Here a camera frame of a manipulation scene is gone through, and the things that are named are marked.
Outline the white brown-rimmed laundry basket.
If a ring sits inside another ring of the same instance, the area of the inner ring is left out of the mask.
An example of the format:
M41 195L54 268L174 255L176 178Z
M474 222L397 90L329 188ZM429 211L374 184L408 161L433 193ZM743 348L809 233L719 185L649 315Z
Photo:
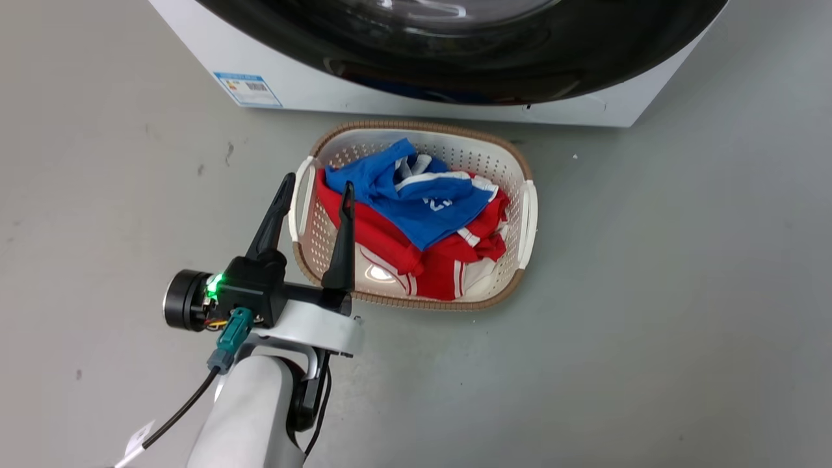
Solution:
M383 151L400 139L447 163L450 168L486 177L509 197L504 239L507 253L489 276L455 300L433 300L406 293L406 285L375 276L378 266L356 258L354 298L372 304L417 310L474 311L495 306L519 287L532 257L538 230L538 193L532 170L516 146L483 131L439 123L368 120L348 122L321 136L297 171L289 209L289 234L301 272L315 285L329 266L336 227L330 222L314 186L325 166L339 166Z

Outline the white washing machine body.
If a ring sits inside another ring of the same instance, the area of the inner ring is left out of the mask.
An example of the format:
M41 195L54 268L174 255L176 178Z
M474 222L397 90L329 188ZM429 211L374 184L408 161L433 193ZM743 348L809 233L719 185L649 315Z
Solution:
M196 0L149 3L216 82L214 72L261 76L279 98L282 109L288 111L628 128L647 110L699 42L692 40L674 56L627 82L582 97L481 107L399 97L329 76L260 44Z

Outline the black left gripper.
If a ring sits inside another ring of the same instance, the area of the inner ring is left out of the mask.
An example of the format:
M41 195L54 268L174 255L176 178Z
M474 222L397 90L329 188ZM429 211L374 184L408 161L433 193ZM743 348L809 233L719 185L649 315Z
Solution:
M283 257L256 260L267 251L277 250L295 181L294 172L281 181L246 257L234 258L216 274L189 269L175 274L162 305L167 326L190 332L219 331L235 309L244 308L252 312L255 327L270 328L291 300L350 316L348 293L356 287L356 191L351 181L347 181L341 196L335 246L329 269L322 276L324 289L286 282L287 261Z

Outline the blue white energy label sticker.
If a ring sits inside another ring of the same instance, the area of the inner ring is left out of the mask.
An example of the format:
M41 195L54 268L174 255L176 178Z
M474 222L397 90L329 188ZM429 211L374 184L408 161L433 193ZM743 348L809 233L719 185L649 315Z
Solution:
M258 75L214 72L220 86L241 107L282 109L283 105L264 78Z

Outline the red garment with white stripes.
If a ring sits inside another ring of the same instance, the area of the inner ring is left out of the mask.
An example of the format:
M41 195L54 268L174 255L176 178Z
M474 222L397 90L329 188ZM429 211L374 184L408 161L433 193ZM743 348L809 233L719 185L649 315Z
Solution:
M342 193L325 183L325 169L316 175L320 202L330 220L339 226L338 208ZM470 246L459 234L419 251L392 222L366 204L356 201L356 246L360 257L377 265L408 295L434 300L462 297L476 281L490 274L507 248L503 228L507 224L510 200L499 189L497 198L468 226L482 238Z

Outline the blue shirt with white trim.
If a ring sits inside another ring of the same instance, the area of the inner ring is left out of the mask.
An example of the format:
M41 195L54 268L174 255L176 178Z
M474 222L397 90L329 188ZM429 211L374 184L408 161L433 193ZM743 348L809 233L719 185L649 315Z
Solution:
M419 251L452 234L476 246L482 236L469 224L499 194L490 180L451 171L406 138L342 168L326 168L325 183L338 193L351 183L356 201L392 222Z

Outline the round black washing machine door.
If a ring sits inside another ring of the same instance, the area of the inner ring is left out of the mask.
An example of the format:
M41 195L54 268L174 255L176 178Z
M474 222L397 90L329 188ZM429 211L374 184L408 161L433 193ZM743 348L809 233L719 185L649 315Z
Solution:
M639 76L704 32L728 0L196 0L331 76L401 97L508 106Z

